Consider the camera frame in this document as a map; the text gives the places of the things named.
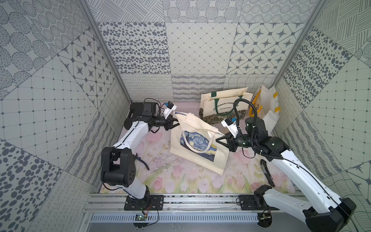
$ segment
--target patterned bag bottom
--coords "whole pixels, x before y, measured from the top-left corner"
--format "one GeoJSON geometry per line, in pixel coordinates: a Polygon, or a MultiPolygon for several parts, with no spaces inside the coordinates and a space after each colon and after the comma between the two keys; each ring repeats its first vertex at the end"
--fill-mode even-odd
{"type": "MultiPolygon", "coordinates": [[[[240,119],[245,117],[246,112],[247,112],[247,110],[239,110],[238,111],[238,116],[240,117],[240,119]]],[[[202,119],[202,121],[207,122],[209,124],[217,124],[217,123],[220,123],[221,121],[223,121],[226,118],[230,118],[230,117],[235,118],[236,117],[236,114],[234,113],[234,111],[227,116],[219,116],[217,114],[212,114],[212,115],[203,117],[203,115],[204,115],[204,109],[203,108],[200,108],[200,111],[199,111],[198,115],[200,116],[200,119],[202,119]]]]}

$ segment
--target tiled wall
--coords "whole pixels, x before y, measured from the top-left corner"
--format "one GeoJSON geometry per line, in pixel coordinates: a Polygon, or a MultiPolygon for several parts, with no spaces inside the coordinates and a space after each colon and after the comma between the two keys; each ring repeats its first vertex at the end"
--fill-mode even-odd
{"type": "Polygon", "coordinates": [[[0,230],[71,231],[129,102],[75,0],[0,3],[0,230]]]}
{"type": "Polygon", "coordinates": [[[316,3],[88,0],[133,101],[271,87],[316,3]]]}
{"type": "MultiPolygon", "coordinates": [[[[371,2],[329,0],[276,85],[276,134],[371,229],[371,2]]],[[[355,231],[351,223],[345,231],[355,231]]]]}

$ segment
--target tote bag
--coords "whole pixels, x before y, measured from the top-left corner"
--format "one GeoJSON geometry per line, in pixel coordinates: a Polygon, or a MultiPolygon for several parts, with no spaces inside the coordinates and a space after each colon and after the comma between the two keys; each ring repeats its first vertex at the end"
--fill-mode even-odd
{"type": "MultiPolygon", "coordinates": [[[[278,121],[279,113],[281,112],[276,88],[272,87],[268,89],[264,85],[261,85],[254,94],[252,103],[257,109],[257,116],[263,119],[265,129],[268,131],[268,134],[271,135],[278,121]]],[[[251,107],[249,107],[249,116],[254,117],[254,112],[251,107]]]]}
{"type": "MultiPolygon", "coordinates": [[[[227,117],[236,117],[233,110],[233,103],[239,98],[251,100],[253,94],[247,92],[247,88],[229,89],[219,92],[211,92],[201,95],[200,118],[209,123],[220,123],[227,117]]],[[[241,102],[237,105],[240,119],[245,117],[248,104],[241,102]]]]}
{"type": "Polygon", "coordinates": [[[174,115],[180,125],[171,129],[170,153],[222,175],[229,149],[216,139],[224,134],[192,113],[175,112],[174,115]]]}

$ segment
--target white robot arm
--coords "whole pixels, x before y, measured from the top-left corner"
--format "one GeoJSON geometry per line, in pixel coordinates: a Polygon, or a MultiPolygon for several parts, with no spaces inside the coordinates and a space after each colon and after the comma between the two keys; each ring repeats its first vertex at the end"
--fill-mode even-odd
{"type": "Polygon", "coordinates": [[[122,188],[133,199],[144,199],[148,188],[135,179],[134,161],[137,159],[144,163],[147,168],[148,166],[132,152],[135,151],[142,138],[152,127],[163,126],[165,130],[169,130],[178,125],[173,125],[173,122],[177,120],[170,114],[176,109],[176,105],[170,101],[165,103],[163,115],[160,115],[160,109],[158,114],[155,115],[156,103],[153,102],[135,102],[134,107],[140,108],[139,114],[132,118],[132,125],[129,130],[113,147],[106,147],[102,151],[101,180],[103,184],[108,183],[117,188],[122,188]],[[119,158],[120,164],[114,164],[113,161],[119,158]]]}
{"type": "Polygon", "coordinates": [[[314,232],[337,232],[351,220],[356,209],[350,198],[342,199],[324,185],[295,156],[294,152],[278,137],[269,137],[262,119],[257,117],[255,106],[244,99],[234,102],[235,119],[222,122],[230,133],[217,139],[217,142],[235,152],[237,147],[251,147],[254,152],[265,156],[279,167],[307,197],[308,201],[297,200],[282,194],[268,185],[254,191],[256,205],[266,209],[278,208],[306,223],[314,232]],[[245,119],[247,134],[242,134],[236,109],[238,102],[248,103],[254,111],[254,117],[245,119]]]}
{"type": "MultiPolygon", "coordinates": [[[[237,105],[239,101],[250,103],[247,100],[238,99],[234,105],[237,105]]],[[[176,106],[171,102],[165,105],[164,116],[159,113],[155,116],[155,103],[136,104],[134,107],[141,108],[139,113],[132,118],[132,125],[128,132],[113,147],[106,147],[102,151],[101,180],[103,183],[106,182],[125,190],[131,198],[129,200],[131,204],[142,205],[141,208],[146,208],[152,205],[150,204],[151,197],[148,187],[135,179],[134,160],[141,160],[134,156],[132,151],[136,149],[151,127],[164,126],[165,130],[168,130],[178,124],[173,125],[173,122],[177,120],[170,113],[175,110],[176,106]],[[113,163],[118,158],[120,158],[120,165],[113,163]]],[[[262,210],[270,207],[278,208],[306,223],[314,232],[340,231],[355,211],[354,202],[349,198],[342,199],[325,186],[299,161],[294,152],[280,138],[269,137],[262,119],[250,117],[245,119],[245,123],[247,134],[242,134],[238,116],[237,119],[224,120],[222,125],[227,127],[230,133],[216,141],[228,147],[232,152],[235,152],[237,147],[251,147],[254,152],[265,156],[279,167],[308,199],[308,201],[298,200],[268,185],[263,185],[254,192],[255,205],[262,210]]]]}

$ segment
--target yellow bag handle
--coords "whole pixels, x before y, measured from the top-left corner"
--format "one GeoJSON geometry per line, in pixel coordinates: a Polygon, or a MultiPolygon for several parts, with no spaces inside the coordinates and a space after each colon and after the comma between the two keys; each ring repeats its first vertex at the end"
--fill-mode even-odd
{"type": "MultiPolygon", "coordinates": [[[[257,93],[257,95],[255,96],[255,98],[254,98],[252,104],[255,105],[255,102],[256,102],[257,98],[260,96],[260,93],[261,93],[261,92],[262,92],[262,90],[260,90],[260,91],[257,93]]],[[[259,113],[262,109],[263,109],[263,107],[260,106],[259,109],[257,110],[257,112],[259,113]]],[[[253,109],[250,107],[250,110],[249,110],[249,116],[250,116],[250,117],[254,117],[254,114],[253,114],[252,111],[253,111],[253,109]]]]}

